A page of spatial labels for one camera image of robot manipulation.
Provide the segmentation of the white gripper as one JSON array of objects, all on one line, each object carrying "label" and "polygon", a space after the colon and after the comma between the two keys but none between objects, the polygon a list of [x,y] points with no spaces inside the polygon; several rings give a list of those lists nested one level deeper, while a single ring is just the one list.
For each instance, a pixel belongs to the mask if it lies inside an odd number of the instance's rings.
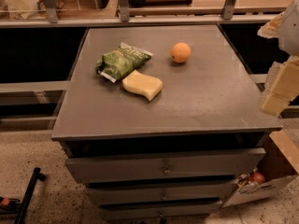
[{"label": "white gripper", "polygon": [[261,110],[277,117],[299,95],[299,0],[263,25],[257,35],[278,38],[279,48],[293,55],[284,63],[273,62],[265,80]]}]

